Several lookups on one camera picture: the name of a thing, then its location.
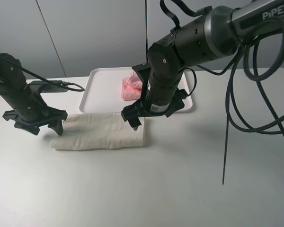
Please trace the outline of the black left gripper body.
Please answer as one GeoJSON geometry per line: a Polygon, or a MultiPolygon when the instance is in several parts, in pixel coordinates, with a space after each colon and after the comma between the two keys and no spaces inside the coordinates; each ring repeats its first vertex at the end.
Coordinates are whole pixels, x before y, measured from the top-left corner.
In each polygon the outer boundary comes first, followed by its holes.
{"type": "Polygon", "coordinates": [[[47,125],[56,121],[66,120],[68,114],[64,110],[49,107],[37,92],[26,89],[9,91],[2,98],[12,108],[3,114],[3,119],[28,125],[47,125]]]}

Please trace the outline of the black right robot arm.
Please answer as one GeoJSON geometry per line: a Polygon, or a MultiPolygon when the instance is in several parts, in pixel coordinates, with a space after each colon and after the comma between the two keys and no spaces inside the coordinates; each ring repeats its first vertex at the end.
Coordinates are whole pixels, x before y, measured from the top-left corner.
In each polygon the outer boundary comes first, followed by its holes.
{"type": "Polygon", "coordinates": [[[171,32],[148,49],[148,62],[133,67],[142,81],[140,98],[126,106],[121,116],[136,130],[143,117],[171,116],[184,107],[188,97],[178,85],[184,70],[202,63],[233,55],[249,55],[249,48],[260,38],[282,33],[280,53],[271,68],[260,76],[265,79],[284,61],[284,0],[256,0],[243,8],[211,6],[190,10],[178,0],[176,4],[193,21],[181,26],[179,19],[168,10],[162,11],[173,20],[171,32]]]}

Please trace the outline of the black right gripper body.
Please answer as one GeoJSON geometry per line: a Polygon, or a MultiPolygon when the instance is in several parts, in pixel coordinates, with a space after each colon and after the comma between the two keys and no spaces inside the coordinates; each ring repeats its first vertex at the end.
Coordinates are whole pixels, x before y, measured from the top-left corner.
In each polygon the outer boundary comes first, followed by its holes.
{"type": "Polygon", "coordinates": [[[160,81],[153,72],[150,73],[147,83],[147,91],[132,105],[124,107],[121,116],[125,122],[132,118],[163,116],[167,111],[176,89],[181,81],[181,71],[171,80],[160,81]]]}

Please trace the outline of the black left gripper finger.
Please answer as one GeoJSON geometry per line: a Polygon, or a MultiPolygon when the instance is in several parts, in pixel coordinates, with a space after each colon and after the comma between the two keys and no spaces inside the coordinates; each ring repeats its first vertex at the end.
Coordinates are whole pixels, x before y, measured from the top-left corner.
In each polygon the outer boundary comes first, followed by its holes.
{"type": "Polygon", "coordinates": [[[17,129],[22,129],[24,131],[27,131],[33,135],[38,135],[39,132],[40,132],[40,129],[38,126],[31,126],[31,125],[25,125],[25,124],[22,124],[22,123],[19,123],[19,122],[16,122],[14,124],[14,127],[17,128],[17,129]]]}
{"type": "Polygon", "coordinates": [[[58,135],[63,134],[62,120],[53,120],[48,124],[48,128],[54,130],[58,135]]]}

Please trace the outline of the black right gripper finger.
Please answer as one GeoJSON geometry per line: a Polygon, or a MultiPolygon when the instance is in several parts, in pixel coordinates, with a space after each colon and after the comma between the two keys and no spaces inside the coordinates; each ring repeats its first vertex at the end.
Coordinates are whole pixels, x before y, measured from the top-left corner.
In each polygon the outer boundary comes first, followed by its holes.
{"type": "Polygon", "coordinates": [[[137,131],[139,126],[141,126],[141,122],[140,122],[139,118],[129,119],[129,124],[134,131],[137,131]]]}
{"type": "Polygon", "coordinates": [[[165,112],[166,117],[170,117],[176,111],[181,110],[185,107],[183,102],[187,98],[187,92],[184,89],[176,89],[175,94],[171,100],[171,103],[165,112]]]}

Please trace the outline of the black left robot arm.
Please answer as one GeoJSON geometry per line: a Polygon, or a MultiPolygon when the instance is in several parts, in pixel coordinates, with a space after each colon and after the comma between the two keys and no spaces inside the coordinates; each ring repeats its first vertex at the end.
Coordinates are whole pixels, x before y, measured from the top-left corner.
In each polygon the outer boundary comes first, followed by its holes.
{"type": "Polygon", "coordinates": [[[49,107],[41,97],[42,92],[58,92],[61,80],[50,83],[36,80],[27,83],[18,59],[7,53],[0,53],[0,96],[12,108],[3,118],[13,120],[14,127],[38,135],[41,126],[48,126],[58,135],[63,134],[62,121],[67,112],[49,107]]]}

